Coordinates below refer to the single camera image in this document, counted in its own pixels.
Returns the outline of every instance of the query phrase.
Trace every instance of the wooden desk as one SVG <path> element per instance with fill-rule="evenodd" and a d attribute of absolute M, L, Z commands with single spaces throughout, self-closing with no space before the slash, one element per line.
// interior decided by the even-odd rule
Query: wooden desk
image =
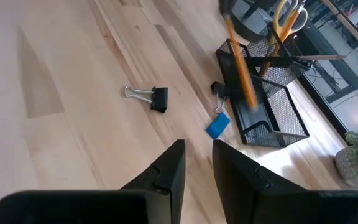
<path fill-rule="evenodd" d="M 182 223 L 224 223 L 205 128 L 227 38 L 218 1 L 0 0 L 0 198 L 24 189 L 119 189 L 186 139 Z M 169 88 L 168 110 L 123 97 Z M 338 189 L 344 147 L 297 83 L 311 137 L 281 151 L 221 139 L 309 189 Z"/>

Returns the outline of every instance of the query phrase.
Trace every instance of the mesh desk organizer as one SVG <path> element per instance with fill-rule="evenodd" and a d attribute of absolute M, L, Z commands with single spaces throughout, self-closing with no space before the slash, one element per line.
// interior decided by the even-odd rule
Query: mesh desk organizer
<path fill-rule="evenodd" d="M 298 110 L 285 85 L 303 74 L 304 66 L 293 63 L 283 44 L 271 27 L 262 33 L 266 38 L 246 47 L 239 44 L 240 52 L 252 74 L 252 83 L 259 102 L 258 112 L 251 112 L 244 98 L 230 40 L 216 51 L 226 86 L 231 89 L 231 105 L 236 117 L 243 144 L 285 148 L 309 137 Z M 275 44 L 280 44 L 279 57 L 266 57 Z M 263 78 L 258 77 L 260 68 L 271 62 Z"/>

